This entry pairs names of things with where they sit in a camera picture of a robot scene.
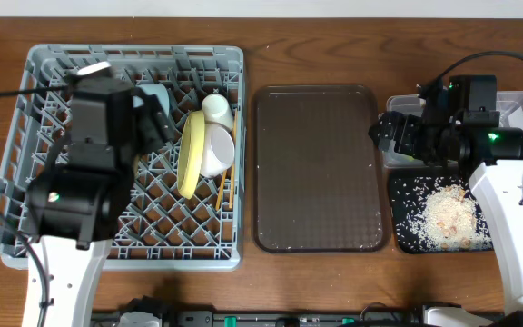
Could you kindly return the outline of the yellow plate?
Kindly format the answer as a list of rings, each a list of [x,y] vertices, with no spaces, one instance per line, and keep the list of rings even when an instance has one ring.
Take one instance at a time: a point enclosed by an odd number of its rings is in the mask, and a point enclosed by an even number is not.
[[[179,194],[191,199],[199,181],[205,138],[203,111],[191,112],[183,126],[178,159],[177,189]]]

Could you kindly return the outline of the wooden chopstick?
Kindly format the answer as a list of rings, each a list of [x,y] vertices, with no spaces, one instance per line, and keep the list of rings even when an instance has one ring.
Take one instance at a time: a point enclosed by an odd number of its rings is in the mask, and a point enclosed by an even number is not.
[[[216,212],[220,211],[221,207],[222,207],[222,201],[223,201],[223,197],[224,197],[224,186],[225,186],[225,181],[226,181],[226,178],[227,178],[227,172],[228,172],[228,170],[225,170],[222,173],[221,183],[220,183],[220,186],[219,186],[219,190],[218,190],[218,194],[217,194],[217,200],[216,200],[216,204],[215,204],[215,211]]]
[[[234,150],[234,158],[233,158],[233,163],[232,163],[232,168],[231,168],[231,175],[230,175],[230,197],[229,197],[229,209],[232,210],[233,209],[233,199],[234,199],[234,185],[235,185],[235,168],[236,168],[236,165],[235,165],[235,162],[236,162],[236,159],[237,159],[237,131],[238,131],[238,116],[237,116],[237,112],[236,114],[234,115],[234,119],[233,119],[233,129],[232,129],[232,140],[233,140],[233,150]]]

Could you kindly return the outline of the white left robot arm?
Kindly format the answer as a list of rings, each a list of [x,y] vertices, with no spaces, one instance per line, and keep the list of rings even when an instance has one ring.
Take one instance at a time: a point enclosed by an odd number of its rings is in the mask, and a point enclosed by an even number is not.
[[[23,325],[85,326],[118,219],[131,202],[141,156],[173,139],[170,101],[161,84],[80,89],[72,126],[49,150],[25,202],[35,238],[29,264],[44,317],[25,305]]]

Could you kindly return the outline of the blue bowl with food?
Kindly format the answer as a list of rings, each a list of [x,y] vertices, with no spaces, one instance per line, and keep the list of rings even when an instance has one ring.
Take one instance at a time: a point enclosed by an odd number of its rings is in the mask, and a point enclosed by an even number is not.
[[[163,113],[166,116],[170,115],[170,99],[166,87],[163,84],[140,84],[138,85],[145,94],[155,95],[160,103]]]

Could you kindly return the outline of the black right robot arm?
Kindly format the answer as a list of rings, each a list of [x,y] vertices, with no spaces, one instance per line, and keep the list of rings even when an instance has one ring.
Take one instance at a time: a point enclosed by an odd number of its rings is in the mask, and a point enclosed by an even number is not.
[[[439,124],[386,112],[368,135],[381,151],[425,164],[455,162],[488,225],[504,286],[499,326],[523,326],[523,130],[475,124],[455,114]]]

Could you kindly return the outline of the cream cup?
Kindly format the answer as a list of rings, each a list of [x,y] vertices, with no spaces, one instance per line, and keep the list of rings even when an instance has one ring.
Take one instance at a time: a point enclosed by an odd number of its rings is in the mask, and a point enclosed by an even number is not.
[[[209,94],[202,100],[201,105],[204,119],[207,124],[218,124],[227,131],[233,130],[233,113],[228,100],[220,94]]]

